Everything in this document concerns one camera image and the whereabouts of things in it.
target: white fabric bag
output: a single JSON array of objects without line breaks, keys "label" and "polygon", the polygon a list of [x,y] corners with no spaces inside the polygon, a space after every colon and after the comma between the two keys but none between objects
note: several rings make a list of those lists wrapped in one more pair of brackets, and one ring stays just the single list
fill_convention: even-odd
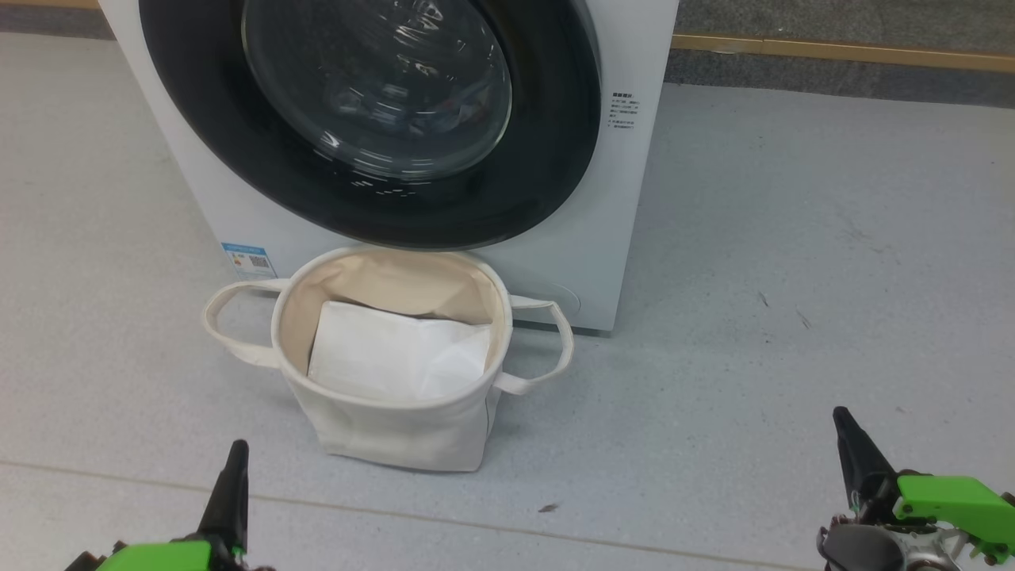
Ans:
[{"label": "white fabric bag", "polygon": [[[280,292],[271,319],[272,347],[232,340],[218,331],[219,312],[244,290]],[[437,399],[391,400],[323,386],[307,374],[322,307],[329,301],[489,326],[485,369],[477,381]],[[562,351],[551,372],[522,379],[501,367],[513,332],[512,310],[530,308],[550,310]],[[501,391],[525,395],[563,373],[574,352],[570,325],[556,303],[509,295],[488,265],[458,252],[376,245],[335,249],[304,265],[291,279],[227,285],[212,296],[203,317],[205,330],[242,361],[282,371],[325,451],[418,470],[477,470]]]}]

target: folded white fabric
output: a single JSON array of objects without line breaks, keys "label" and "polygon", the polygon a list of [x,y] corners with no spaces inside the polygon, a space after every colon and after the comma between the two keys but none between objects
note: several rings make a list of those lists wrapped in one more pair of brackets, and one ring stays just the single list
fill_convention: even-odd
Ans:
[{"label": "folded white fabric", "polygon": [[478,381],[489,345],[489,326],[325,302],[307,376],[344,395],[428,401]]}]

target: blue sticker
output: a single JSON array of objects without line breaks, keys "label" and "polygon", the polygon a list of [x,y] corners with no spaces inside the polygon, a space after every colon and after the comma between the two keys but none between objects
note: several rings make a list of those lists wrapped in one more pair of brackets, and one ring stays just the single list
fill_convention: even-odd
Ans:
[{"label": "blue sticker", "polygon": [[236,275],[240,276],[240,279],[256,280],[278,277],[278,274],[275,273],[275,268],[271,266],[271,260],[268,259],[268,253],[264,251],[264,247],[226,243],[223,241],[222,248],[225,249],[225,255],[232,262],[232,267],[236,270]]}]

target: floor seam line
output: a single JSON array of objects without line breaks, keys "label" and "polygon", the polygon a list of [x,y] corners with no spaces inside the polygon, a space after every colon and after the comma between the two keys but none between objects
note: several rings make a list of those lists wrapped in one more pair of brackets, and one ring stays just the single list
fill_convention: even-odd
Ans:
[{"label": "floor seam line", "polygon": [[[84,478],[93,478],[93,479],[96,479],[96,480],[106,480],[106,481],[112,481],[112,482],[123,482],[123,483],[129,483],[129,484],[137,484],[137,485],[141,485],[141,486],[154,486],[154,487],[158,487],[158,488],[167,488],[167,489],[181,490],[181,491],[186,491],[186,492],[200,492],[202,494],[210,494],[211,493],[211,488],[204,488],[204,487],[201,487],[201,486],[192,486],[192,485],[189,485],[189,484],[177,484],[177,483],[173,483],[173,482],[162,482],[162,481],[157,481],[157,480],[146,480],[146,479],[130,478],[130,477],[126,477],[126,476],[116,476],[116,475],[112,475],[112,474],[94,473],[94,472],[87,472],[87,471],[75,470],[75,469],[65,469],[65,468],[58,468],[58,467],[48,467],[48,466],[43,466],[43,465],[33,465],[33,463],[28,463],[28,462],[18,462],[18,461],[13,461],[13,460],[0,459],[0,466],[9,467],[9,468],[18,468],[18,469],[24,469],[24,470],[35,470],[35,471],[40,471],[40,472],[49,472],[49,473],[54,473],[54,474],[62,474],[62,475],[66,475],[66,476],[80,476],[80,477],[84,477]],[[580,544],[587,544],[587,545],[597,545],[597,546],[603,546],[603,547],[609,547],[609,548],[617,548],[617,549],[625,549],[625,550],[631,550],[631,551],[639,551],[639,552],[645,552],[645,553],[655,553],[655,554],[660,554],[660,555],[670,555],[670,556],[676,556],[676,557],[686,557],[686,558],[691,558],[691,559],[702,559],[702,560],[706,560],[706,561],[715,561],[715,562],[718,562],[718,563],[730,563],[730,564],[735,564],[735,565],[764,567],[766,569],[779,569],[781,571],[815,571],[814,568],[809,568],[809,567],[797,567],[797,566],[794,566],[794,565],[783,565],[783,564],[780,564],[780,563],[770,563],[770,562],[765,562],[765,561],[752,561],[752,560],[748,560],[748,559],[739,559],[739,558],[735,558],[735,557],[724,557],[724,556],[721,556],[721,555],[709,555],[709,554],[696,553],[696,552],[687,552],[687,551],[673,550],[673,549],[667,549],[667,548],[655,548],[655,547],[652,547],[652,546],[639,546],[639,545],[636,545],[636,544],[624,544],[624,543],[621,543],[621,542],[613,542],[613,541],[610,541],[610,540],[596,540],[594,538],[580,538],[580,537],[574,537],[574,536],[564,536],[564,534],[561,534],[561,533],[553,533],[553,532],[550,532],[550,531],[539,531],[539,530],[536,530],[536,529],[525,529],[525,528],[522,528],[522,527],[507,527],[507,526],[494,525],[494,524],[490,524],[490,523],[479,523],[479,522],[474,522],[474,521],[461,521],[461,520],[455,520],[455,519],[446,518],[446,517],[419,515],[419,514],[404,513],[404,512],[389,511],[389,510],[381,510],[381,509],[374,509],[374,508],[360,508],[360,507],[354,507],[354,506],[346,506],[346,505],[342,505],[342,504],[330,504],[330,503],[327,503],[327,502],[316,502],[316,501],[312,501],[312,500],[298,500],[298,499],[293,499],[293,498],[282,498],[282,497],[277,497],[277,496],[265,496],[265,495],[261,495],[261,494],[251,494],[250,495],[250,499],[252,499],[252,500],[260,500],[262,502],[273,502],[273,503],[279,503],[279,504],[295,505],[295,506],[311,507],[311,508],[318,508],[318,509],[330,509],[330,510],[344,511],[344,512],[350,512],[350,513],[363,513],[363,514],[369,514],[369,515],[397,517],[397,518],[400,518],[400,519],[411,519],[411,520],[415,520],[415,521],[424,521],[424,522],[429,522],[429,523],[444,523],[444,524],[448,524],[448,525],[457,525],[457,526],[460,526],[460,527],[472,527],[472,528],[484,529],[484,530],[488,530],[488,531],[500,531],[500,532],[505,532],[505,533],[517,533],[517,534],[535,537],[535,538],[546,538],[546,539],[550,539],[550,540],[559,540],[559,541],[564,541],[564,542],[572,542],[572,543],[580,543]]]}]

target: washing machine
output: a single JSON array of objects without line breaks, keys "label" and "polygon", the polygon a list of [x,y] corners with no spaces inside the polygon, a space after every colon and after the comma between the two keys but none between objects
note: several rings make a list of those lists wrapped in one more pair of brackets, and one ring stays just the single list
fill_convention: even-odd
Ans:
[{"label": "washing machine", "polygon": [[100,4],[240,278],[470,249],[613,329],[677,0]]}]

